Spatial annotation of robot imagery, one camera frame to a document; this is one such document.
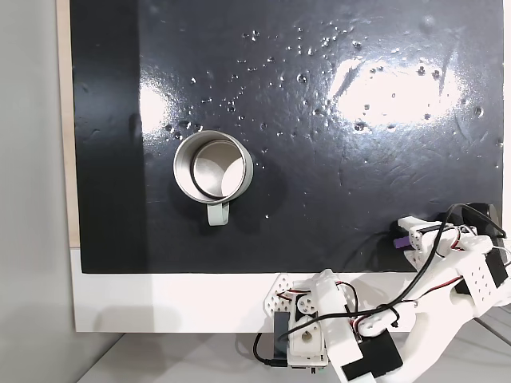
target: robotic hand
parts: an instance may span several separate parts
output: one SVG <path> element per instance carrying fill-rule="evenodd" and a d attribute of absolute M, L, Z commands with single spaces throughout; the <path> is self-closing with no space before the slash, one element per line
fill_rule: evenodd
<path fill-rule="evenodd" d="M 408 236 L 395 243 L 418 274 L 397 299 L 376 309 L 358 311 L 356 290 L 331 270 L 296 282 L 281 274 L 264 303 L 275 334 L 273 364 L 267 364 L 314 373 L 330 361 L 341 382 L 410 383 L 420 377 L 465 323 L 511 301 L 511 253 L 488 225 L 447 223 L 459 206 L 473 210 L 454 205 L 443 222 L 398 221 Z M 503 233 L 491 220 L 485 223 Z M 491 236 L 478 235 L 478 229 Z M 388 329 L 400 321 L 414 326 L 397 350 Z"/>

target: screw hole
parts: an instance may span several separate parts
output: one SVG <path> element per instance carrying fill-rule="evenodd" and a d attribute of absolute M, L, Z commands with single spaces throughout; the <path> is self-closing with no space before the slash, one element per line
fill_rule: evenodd
<path fill-rule="evenodd" d="M 309 333 L 308 331 L 305 331 L 303 334 L 302 334 L 302 340 L 305 342 L 305 343 L 308 343 L 312 340 L 312 334 Z"/>

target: white border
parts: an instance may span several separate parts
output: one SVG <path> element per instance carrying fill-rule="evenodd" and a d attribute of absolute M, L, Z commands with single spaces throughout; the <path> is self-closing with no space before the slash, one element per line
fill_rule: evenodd
<path fill-rule="evenodd" d="M 71 250 L 78 332 L 272 332 L 263 302 L 277 274 L 83 274 Z M 290 274 L 291 279 L 311 274 Z M 361 309 L 395 298 L 413 273 L 339 274 L 364 298 Z M 401 322 L 401 330 L 411 323 Z"/>

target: black cable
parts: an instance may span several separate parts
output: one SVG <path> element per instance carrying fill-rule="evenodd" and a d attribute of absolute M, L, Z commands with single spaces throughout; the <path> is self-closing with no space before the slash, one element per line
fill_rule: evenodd
<path fill-rule="evenodd" d="M 430 264 L 433 262 L 433 259 L 437 253 L 438 245 L 440 244 L 440 239 L 442 238 L 442 234 L 444 232 L 444 229 L 446 228 L 447 220 L 453 214 L 454 209 L 456 209 L 458 207 L 460 207 L 461 209 L 470 211 L 470 212 L 474 213 L 475 215 L 477 215 L 479 218 L 485 220 L 490 226 L 492 226 L 497 231 L 501 232 L 503 238 L 506 238 L 505 231 L 500 226 L 498 226 L 494 221 L 492 221 L 489 217 L 487 217 L 486 215 L 482 214 L 481 212 L 477 211 L 476 209 L 474 209 L 473 207 L 471 207 L 469 205 L 466 205 L 464 203 L 455 203 L 454 205 L 451 205 L 449 210 L 446 212 L 446 216 L 442 220 L 442 223 L 440 224 L 440 226 L 438 228 L 437 236 L 435 237 L 435 239 L 433 241 L 433 247 L 431 248 L 430 255 L 428 256 L 428 259 L 424 263 L 424 266 L 421 268 L 421 270 L 418 271 L 417 275 L 415 275 L 415 278 L 412 280 L 412 282 L 410 282 L 410 284 L 406 287 L 406 289 L 396 299 L 394 299 L 393 301 L 391 301 L 387 304 L 383 304 L 376 309 L 355 311 L 354 313 L 330 313 L 330 314 L 319 315 L 316 318 L 312 318 L 307 323 L 303 323 L 300 326 L 293 327 L 292 329 L 286 331 L 284 334 L 279 336 L 278 340 L 281 341 L 285 337 L 289 336 L 289 334 L 293 334 L 295 331 L 301 330 L 301 329 L 311 325 L 312 323 L 316 323 L 316 322 L 322 321 L 324 319 L 353 318 L 353 317 L 360 317 L 363 315 L 368 315 L 368 316 L 374 315 L 374 314 L 381 313 L 381 312 L 389 309 L 390 307 L 393 307 L 393 306 L 397 305 L 398 303 L 400 303 L 412 291 L 412 289 L 415 287 L 415 285 L 417 285 L 418 281 L 426 273 L 428 267 L 430 267 Z"/>
<path fill-rule="evenodd" d="M 503 341 L 506 345 L 511 346 L 511 341 L 506 338 L 504 335 L 496 331 L 492 326 L 490 326 L 488 323 L 483 322 L 480 318 L 474 318 L 474 321 L 479 323 L 481 326 L 483 326 L 485 329 L 487 329 L 490 333 L 495 335 L 497 338 L 499 338 L 501 341 Z"/>
<path fill-rule="evenodd" d="M 351 288 L 351 291 L 353 291 L 353 297 L 355 299 L 355 313 L 358 312 L 358 295 L 357 295 L 357 290 L 355 290 L 353 285 L 351 285 L 348 282 L 341 282 L 339 285 L 345 285 L 345 286 L 348 286 L 348 287 Z"/>
<path fill-rule="evenodd" d="M 270 367 L 287 367 L 287 359 L 286 358 L 273 358 L 273 359 L 265 359 L 259 355 L 257 352 L 257 346 L 259 345 L 259 340 L 261 339 L 261 335 L 263 333 L 258 333 L 255 336 L 254 346 L 252 347 L 252 352 L 254 353 L 255 359 L 260 361 L 265 365 L 269 365 Z"/>
<path fill-rule="evenodd" d="M 265 365 L 268 365 L 268 359 L 264 359 L 263 357 L 261 357 L 259 355 L 259 353 L 257 352 L 257 345 L 259 344 L 259 340 L 261 339 L 261 336 L 263 335 L 263 333 L 258 333 L 257 336 L 255 337 L 255 340 L 254 340 L 254 347 L 252 347 L 252 351 L 254 352 L 254 357 L 255 359 L 257 359 L 258 361 L 260 361 L 261 363 L 264 363 Z"/>

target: white plastic bracket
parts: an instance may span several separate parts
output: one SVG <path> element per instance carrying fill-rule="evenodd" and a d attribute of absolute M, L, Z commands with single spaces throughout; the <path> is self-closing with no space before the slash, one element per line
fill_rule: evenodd
<path fill-rule="evenodd" d="M 277 294 L 289 290 L 293 287 L 293 282 L 289 279 L 287 274 L 279 274 L 273 285 L 271 285 L 270 292 L 264 299 L 264 312 L 269 318 L 273 318 L 275 312 L 284 311 L 289 312 L 291 309 L 291 302 L 282 299 Z"/>

